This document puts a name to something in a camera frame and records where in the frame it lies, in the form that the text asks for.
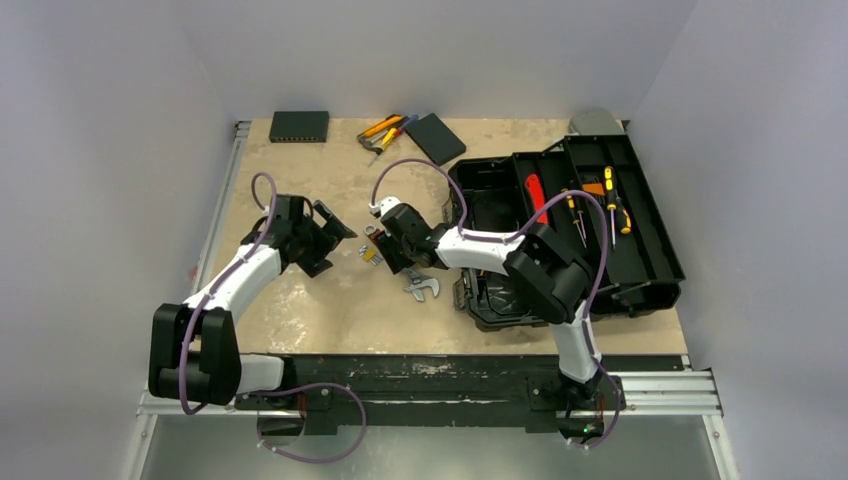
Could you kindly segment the red handled cutter pliers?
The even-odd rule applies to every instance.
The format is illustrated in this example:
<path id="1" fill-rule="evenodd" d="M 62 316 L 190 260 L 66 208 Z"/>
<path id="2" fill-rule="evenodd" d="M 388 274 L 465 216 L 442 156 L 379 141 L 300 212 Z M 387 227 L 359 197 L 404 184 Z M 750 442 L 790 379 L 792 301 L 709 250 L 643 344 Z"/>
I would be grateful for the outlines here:
<path id="1" fill-rule="evenodd" d="M 529 195 L 533 211 L 540 211 L 546 203 L 546 198 L 539 176 L 536 173 L 528 175 L 525 178 L 524 186 Z"/>

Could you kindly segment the adjustable wrench red handle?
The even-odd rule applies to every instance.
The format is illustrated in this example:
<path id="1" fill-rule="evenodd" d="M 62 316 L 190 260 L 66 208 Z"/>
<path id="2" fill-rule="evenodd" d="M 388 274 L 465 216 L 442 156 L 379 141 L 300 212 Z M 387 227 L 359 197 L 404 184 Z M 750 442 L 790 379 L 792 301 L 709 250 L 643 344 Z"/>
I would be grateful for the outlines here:
<path id="1" fill-rule="evenodd" d="M 417 302 L 426 301 L 426 290 L 430 290 L 434 298 L 439 296 L 440 284 L 436 278 L 425 275 L 414 268 L 405 268 L 402 272 L 408 280 L 408 285 L 404 288 L 404 291 L 410 293 Z"/>

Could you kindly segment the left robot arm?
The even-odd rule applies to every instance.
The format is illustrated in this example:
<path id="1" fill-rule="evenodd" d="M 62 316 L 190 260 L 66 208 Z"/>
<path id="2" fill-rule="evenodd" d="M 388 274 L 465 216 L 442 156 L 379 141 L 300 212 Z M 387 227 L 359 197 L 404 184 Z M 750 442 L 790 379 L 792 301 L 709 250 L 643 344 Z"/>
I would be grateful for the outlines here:
<path id="1" fill-rule="evenodd" d="M 148 367 L 151 395 L 187 404 L 226 405 L 259 392 L 272 408 L 297 399 L 298 382 L 270 354 L 243 354 L 236 323 L 287 267 L 311 278 L 331 268 L 328 256 L 356 234 L 319 200 L 277 195 L 214 279 L 180 303 L 164 303 L 152 319 Z"/>

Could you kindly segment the black tool box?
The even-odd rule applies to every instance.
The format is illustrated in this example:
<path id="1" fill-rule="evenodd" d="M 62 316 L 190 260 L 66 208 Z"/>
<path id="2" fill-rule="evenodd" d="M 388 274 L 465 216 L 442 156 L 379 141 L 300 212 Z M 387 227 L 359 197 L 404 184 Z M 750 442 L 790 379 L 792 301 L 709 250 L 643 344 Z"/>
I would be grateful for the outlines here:
<path id="1" fill-rule="evenodd" d="M 603 182 L 606 166 L 617 177 L 617 197 L 624 201 L 632 232 L 617 232 L 615 250 L 609 250 L 607 269 L 592 305 L 592 319 L 630 318 L 673 307 L 686 276 L 664 225 L 637 154 L 626 135 L 565 136 L 545 150 L 513 153 L 507 157 L 460 160 L 448 172 L 462 190 L 468 207 L 463 230 L 491 232 L 518 230 L 535 213 L 525 189 L 525 178 L 536 173 L 546 201 L 567 187 L 580 187 L 584 177 Z M 605 198 L 593 196 L 604 214 L 598 215 L 582 198 L 587 234 L 585 249 L 572 223 L 566 201 L 540 217 L 576 253 L 587 255 L 591 267 L 600 254 L 601 226 L 610 225 Z M 544 326 L 519 299 L 503 275 L 463 269 L 453 285 L 454 308 L 468 314 L 482 331 L 513 326 Z"/>

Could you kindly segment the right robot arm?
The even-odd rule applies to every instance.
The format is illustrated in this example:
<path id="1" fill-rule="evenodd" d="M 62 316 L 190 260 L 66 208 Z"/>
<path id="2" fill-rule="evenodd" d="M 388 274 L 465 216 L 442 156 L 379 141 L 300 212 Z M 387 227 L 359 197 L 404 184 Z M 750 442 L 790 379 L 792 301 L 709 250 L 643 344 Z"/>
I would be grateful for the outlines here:
<path id="1" fill-rule="evenodd" d="M 525 233 L 461 233 L 430 226 L 393 196 L 369 206 L 401 254 L 422 268 L 476 269 L 507 277 L 519 299 L 547 323 L 558 354 L 558 380 L 544 396 L 568 410 L 595 403 L 603 379 L 602 355 L 590 320 L 590 303 L 602 275 L 562 245 L 547 225 Z"/>

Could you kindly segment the orange hex key holder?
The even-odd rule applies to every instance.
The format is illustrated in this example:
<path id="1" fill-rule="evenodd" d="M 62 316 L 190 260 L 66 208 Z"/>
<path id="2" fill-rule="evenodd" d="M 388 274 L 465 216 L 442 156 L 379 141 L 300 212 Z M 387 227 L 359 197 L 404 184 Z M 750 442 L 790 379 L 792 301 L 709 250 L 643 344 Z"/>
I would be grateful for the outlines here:
<path id="1" fill-rule="evenodd" d="M 581 180 L 582 189 L 595 197 L 601 198 L 602 201 L 606 196 L 604 183 L 597 177 L 588 176 Z"/>

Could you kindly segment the yellow black long screwdriver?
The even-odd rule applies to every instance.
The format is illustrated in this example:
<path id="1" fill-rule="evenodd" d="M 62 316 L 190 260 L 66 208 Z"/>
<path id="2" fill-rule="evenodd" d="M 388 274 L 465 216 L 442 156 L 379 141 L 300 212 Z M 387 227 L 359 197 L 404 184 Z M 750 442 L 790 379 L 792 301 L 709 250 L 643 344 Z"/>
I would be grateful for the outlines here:
<path id="1" fill-rule="evenodd" d="M 610 223 L 610 245 L 615 250 L 617 243 L 617 177 L 612 166 L 606 166 L 603 172 L 605 203 Z"/>

